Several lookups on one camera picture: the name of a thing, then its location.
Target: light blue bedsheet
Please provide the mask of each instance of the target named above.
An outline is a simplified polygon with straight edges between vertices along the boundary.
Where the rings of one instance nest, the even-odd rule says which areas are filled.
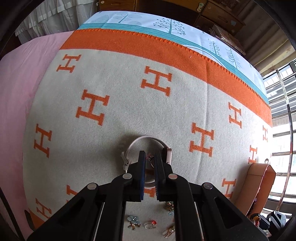
[[[147,13],[104,11],[94,14],[78,29],[87,28],[133,31],[181,44],[207,56],[234,73],[268,104],[266,90],[259,72],[228,45],[192,26]]]

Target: orange h pattern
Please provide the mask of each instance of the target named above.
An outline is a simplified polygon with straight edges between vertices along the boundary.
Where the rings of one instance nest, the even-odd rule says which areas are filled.
[[[230,102],[228,102],[228,108],[231,110],[234,110],[234,118],[231,117],[231,115],[229,115],[229,123],[236,123],[237,125],[239,125],[240,128],[242,128],[242,121],[238,121],[237,120],[237,113],[239,113],[239,115],[242,115],[242,110],[241,109],[237,109],[234,106],[232,106],[230,104]]]
[[[79,106],[78,109],[77,109],[76,117],[79,118],[80,116],[84,116],[84,117],[96,120],[96,121],[98,121],[98,124],[100,126],[102,126],[103,121],[104,121],[104,114],[103,113],[101,113],[100,115],[93,114],[92,112],[94,110],[94,104],[95,104],[95,102],[97,100],[97,101],[102,101],[103,105],[107,106],[110,96],[106,95],[105,97],[101,97],[101,96],[98,96],[98,95],[87,93],[87,90],[84,90],[81,99],[85,100],[85,98],[90,98],[91,99],[91,105],[89,107],[89,111],[88,112],[82,111],[81,110],[82,107]]]
[[[264,130],[263,140],[266,140],[268,142],[267,140],[268,138],[266,138],[266,133],[268,132],[267,132],[267,129],[264,128],[264,126],[263,126],[263,130]]]
[[[43,138],[44,136],[48,137],[48,140],[50,141],[52,139],[52,131],[45,131],[44,129],[41,129],[39,125],[36,125],[36,133],[40,132],[41,133],[41,141],[40,145],[37,144],[36,140],[34,140],[34,149],[39,149],[40,151],[43,151],[46,154],[46,157],[49,158],[49,148],[47,147],[46,149],[43,147]]]
[[[35,198],[35,201],[36,201],[36,204],[37,204],[37,205],[40,205],[40,206],[42,207],[42,211],[41,211],[40,209],[38,209],[38,207],[36,207],[37,212],[38,212],[38,213],[41,213],[41,214],[42,214],[44,217],[46,217],[46,218],[50,218],[49,216],[47,216],[47,215],[45,214],[45,210],[47,210],[49,214],[52,214],[52,210],[51,210],[50,208],[47,208],[47,207],[45,207],[44,205],[42,205],[42,204],[38,201],[37,198]]]
[[[68,195],[71,195],[72,194],[74,196],[77,194],[77,192],[75,192],[74,190],[72,190],[69,185],[67,185],[66,193]]]
[[[190,141],[189,151],[190,152],[193,152],[194,150],[198,150],[198,151],[201,151],[201,152],[208,153],[209,154],[209,157],[211,157],[212,156],[212,152],[213,152],[213,147],[211,146],[210,148],[205,148],[204,147],[204,144],[205,144],[205,136],[206,135],[209,136],[209,137],[211,137],[211,140],[214,139],[214,130],[207,131],[207,130],[201,129],[201,128],[199,128],[199,127],[196,126],[196,123],[192,122],[191,132],[193,134],[195,134],[196,131],[197,132],[200,132],[202,134],[202,139],[201,139],[200,146],[195,145],[194,144],[194,141]]]
[[[252,151],[253,152],[253,154],[252,154],[252,159],[250,159],[249,158],[249,160],[248,160],[248,164],[251,162],[251,163],[256,163],[256,158],[255,158],[255,160],[254,160],[254,153],[256,152],[256,154],[257,154],[257,150],[258,150],[258,148],[256,147],[256,149],[255,148],[253,148],[253,147],[251,147],[251,145],[250,145],[250,152]]]
[[[235,186],[236,181],[237,181],[236,179],[234,181],[226,181],[226,178],[223,178],[222,187],[224,187],[224,185],[227,185],[226,193],[224,194],[225,197],[232,198],[233,192],[228,193],[228,191],[229,191],[230,185]]]
[[[155,188],[145,188],[144,193],[149,194],[149,197],[155,196]]]
[[[70,71],[70,73],[72,73],[73,70],[74,70],[74,68],[75,68],[75,65],[69,67],[69,64],[70,64],[70,62],[71,62],[72,59],[78,61],[78,60],[80,59],[80,57],[81,57],[81,54],[78,55],[78,56],[68,56],[67,54],[65,54],[63,60],[68,59],[68,62],[66,63],[65,66],[62,66],[62,65],[60,64],[60,65],[58,66],[58,68],[57,68],[57,72],[58,72],[59,70],[68,70],[68,71]]]
[[[147,83],[146,79],[142,79],[142,83],[141,83],[141,88],[142,89],[144,89],[145,87],[149,87],[149,88],[164,92],[165,95],[168,96],[168,97],[170,96],[170,87],[166,87],[166,88],[160,87],[159,86],[159,78],[160,78],[160,76],[162,76],[164,78],[167,78],[167,80],[169,82],[171,82],[172,81],[172,74],[171,73],[164,74],[162,72],[158,72],[156,70],[150,69],[149,66],[145,67],[145,72],[144,73],[145,74],[148,74],[148,73],[155,74],[155,82],[154,82],[154,84],[150,84],[150,83]]]

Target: flower earring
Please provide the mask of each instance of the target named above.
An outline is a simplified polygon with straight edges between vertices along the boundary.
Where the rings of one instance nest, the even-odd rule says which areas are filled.
[[[130,225],[128,226],[129,229],[135,230],[136,228],[141,227],[141,221],[138,220],[137,216],[129,215],[127,220],[130,222]]]
[[[174,202],[166,202],[164,209],[169,211],[169,215],[172,215],[174,213]]]

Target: bed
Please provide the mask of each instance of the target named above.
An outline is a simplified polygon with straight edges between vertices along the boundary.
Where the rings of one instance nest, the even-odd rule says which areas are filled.
[[[166,141],[177,174],[210,181],[232,202],[250,164],[271,155],[261,75],[218,39],[172,19],[98,12],[77,31],[21,45],[0,70],[0,184],[25,237],[24,210],[38,227],[89,182],[122,174],[120,154],[138,136]],[[83,114],[94,108],[103,121]],[[143,146],[155,149],[141,142],[131,160]],[[126,214],[156,220],[149,238],[160,240],[173,217],[155,189],[145,189],[145,200]],[[145,231],[125,227],[123,239],[145,240]]]

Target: blue flower earring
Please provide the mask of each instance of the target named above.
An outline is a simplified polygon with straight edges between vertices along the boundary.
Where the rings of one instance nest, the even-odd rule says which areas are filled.
[[[128,226],[129,229],[135,230],[136,228],[141,227],[141,222],[138,220],[137,216],[129,215],[127,220],[130,222],[130,225]]]

